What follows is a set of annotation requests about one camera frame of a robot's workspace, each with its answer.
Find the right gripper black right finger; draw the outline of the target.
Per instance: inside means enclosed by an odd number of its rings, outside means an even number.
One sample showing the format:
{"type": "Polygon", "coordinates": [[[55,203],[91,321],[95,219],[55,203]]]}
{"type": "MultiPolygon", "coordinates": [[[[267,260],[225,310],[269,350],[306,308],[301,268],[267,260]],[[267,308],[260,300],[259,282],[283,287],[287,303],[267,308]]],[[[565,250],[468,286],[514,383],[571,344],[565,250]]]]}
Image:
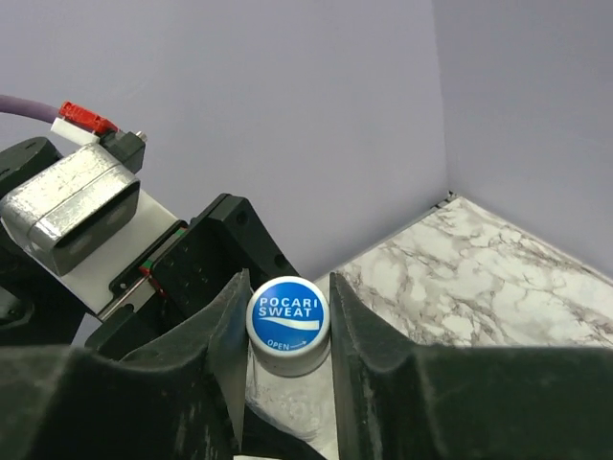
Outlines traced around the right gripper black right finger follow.
{"type": "Polygon", "coordinates": [[[420,345],[329,278],[343,459],[608,459],[612,353],[420,345]]]}

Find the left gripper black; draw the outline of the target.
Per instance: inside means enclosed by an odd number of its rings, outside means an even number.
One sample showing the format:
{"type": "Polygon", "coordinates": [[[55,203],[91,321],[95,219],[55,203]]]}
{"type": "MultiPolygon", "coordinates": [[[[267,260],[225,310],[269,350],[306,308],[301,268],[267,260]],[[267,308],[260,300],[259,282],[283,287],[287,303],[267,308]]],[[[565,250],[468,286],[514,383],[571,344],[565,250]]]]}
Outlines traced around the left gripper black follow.
{"type": "Polygon", "coordinates": [[[167,228],[110,281],[112,300],[86,347],[119,359],[208,305],[238,272],[252,289],[297,271],[250,201],[221,194],[200,215],[167,228]]]}

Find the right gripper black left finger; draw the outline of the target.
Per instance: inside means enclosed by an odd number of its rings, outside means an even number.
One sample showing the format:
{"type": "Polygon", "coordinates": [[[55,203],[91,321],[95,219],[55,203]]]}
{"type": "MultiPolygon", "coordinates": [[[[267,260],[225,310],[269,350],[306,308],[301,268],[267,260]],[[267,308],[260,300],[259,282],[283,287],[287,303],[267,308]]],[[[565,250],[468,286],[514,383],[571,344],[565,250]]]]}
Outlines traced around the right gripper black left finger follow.
{"type": "Polygon", "coordinates": [[[5,459],[230,459],[245,404],[247,271],[204,309],[112,360],[71,346],[1,351],[5,459]]]}

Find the clear plastic bottle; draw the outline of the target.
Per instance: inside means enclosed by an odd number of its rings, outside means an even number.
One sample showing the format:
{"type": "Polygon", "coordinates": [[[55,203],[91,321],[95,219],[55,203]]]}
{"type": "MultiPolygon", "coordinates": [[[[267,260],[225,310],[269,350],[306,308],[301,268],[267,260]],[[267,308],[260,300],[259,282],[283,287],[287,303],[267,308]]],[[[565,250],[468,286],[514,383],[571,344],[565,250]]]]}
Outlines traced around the clear plastic bottle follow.
{"type": "Polygon", "coordinates": [[[249,347],[246,403],[264,421],[324,458],[339,457],[330,356],[310,374],[283,378],[265,370],[249,347]]]}

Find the white blue bottle cap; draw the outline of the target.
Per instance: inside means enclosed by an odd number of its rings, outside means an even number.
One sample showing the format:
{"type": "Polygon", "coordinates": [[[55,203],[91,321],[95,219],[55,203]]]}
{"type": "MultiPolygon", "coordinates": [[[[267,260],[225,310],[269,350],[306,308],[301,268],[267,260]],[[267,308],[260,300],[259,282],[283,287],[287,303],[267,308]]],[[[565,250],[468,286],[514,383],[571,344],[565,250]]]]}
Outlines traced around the white blue bottle cap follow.
{"type": "Polygon", "coordinates": [[[278,277],[253,293],[246,330],[262,368],[282,378],[299,378],[315,371],[328,356],[329,303],[309,280],[278,277]]]}

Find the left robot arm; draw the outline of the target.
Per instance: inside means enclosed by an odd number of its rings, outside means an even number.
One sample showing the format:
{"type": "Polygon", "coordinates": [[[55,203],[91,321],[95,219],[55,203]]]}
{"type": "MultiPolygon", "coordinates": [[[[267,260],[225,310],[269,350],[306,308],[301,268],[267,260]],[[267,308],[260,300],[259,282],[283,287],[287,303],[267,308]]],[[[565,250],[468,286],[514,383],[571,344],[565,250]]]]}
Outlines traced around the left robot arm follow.
{"type": "Polygon", "coordinates": [[[134,133],[62,155],[45,137],[1,154],[1,342],[86,339],[120,358],[193,316],[235,273],[251,285],[294,273],[250,201],[222,194],[195,218],[174,216],[141,187],[134,133]]]}

